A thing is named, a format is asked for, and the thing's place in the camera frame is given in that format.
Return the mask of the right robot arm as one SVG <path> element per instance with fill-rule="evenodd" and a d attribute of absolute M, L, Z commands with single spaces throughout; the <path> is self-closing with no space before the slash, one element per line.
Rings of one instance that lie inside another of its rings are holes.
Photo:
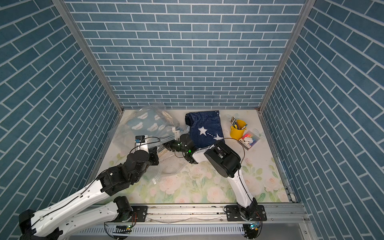
<path fill-rule="evenodd" d="M 211 163 L 222 177 L 228 179 L 236 196 L 240 217 L 245 221 L 267 220 L 264 207 L 258 204 L 243 178 L 240 156 L 223 139 L 209 147 L 197 148 L 190 135 L 183 134 L 176 140 L 164 143 L 164 147 L 171 152 L 182 153 L 182 157 L 190 164 Z"/>

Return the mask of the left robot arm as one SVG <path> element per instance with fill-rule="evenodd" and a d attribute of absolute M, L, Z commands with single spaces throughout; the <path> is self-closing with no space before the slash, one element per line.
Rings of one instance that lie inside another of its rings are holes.
<path fill-rule="evenodd" d="M 70 235 L 104 222 L 134 220 L 126 197 L 93 209 L 87 208 L 137 183 L 150 166 L 157 166 L 157 148 L 137 150 L 126 161 L 101 172 L 90 184 L 58 203 L 19 215 L 22 240 L 64 240 Z"/>

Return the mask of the navy blue star blanket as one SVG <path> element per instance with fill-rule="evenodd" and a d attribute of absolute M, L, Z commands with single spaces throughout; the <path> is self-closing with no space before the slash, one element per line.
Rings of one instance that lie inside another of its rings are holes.
<path fill-rule="evenodd" d="M 224 138 L 219 111 L 187 113 L 186 125 L 197 148 L 206 148 Z"/>

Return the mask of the clear plastic vacuum bag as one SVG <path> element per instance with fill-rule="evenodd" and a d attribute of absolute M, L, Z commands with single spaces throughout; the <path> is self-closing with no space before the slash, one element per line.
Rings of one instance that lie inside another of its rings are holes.
<path fill-rule="evenodd" d="M 112 142 L 124 156 L 133 153 L 134 147 L 142 150 L 157 148 L 159 165 L 150 167 L 146 176 L 153 182 L 162 177 L 174 176 L 187 165 L 183 155 L 177 156 L 165 147 L 166 143 L 189 133 L 190 127 L 181 123 L 163 103 L 155 103 L 133 111 L 116 127 Z"/>

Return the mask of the light blue bear blanket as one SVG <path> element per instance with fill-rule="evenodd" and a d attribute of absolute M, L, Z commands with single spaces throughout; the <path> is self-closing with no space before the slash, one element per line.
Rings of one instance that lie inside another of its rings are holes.
<path fill-rule="evenodd" d="M 181 129 L 180 123 L 165 109 L 141 109 L 130 116 L 124 127 L 135 136 L 166 137 Z"/>

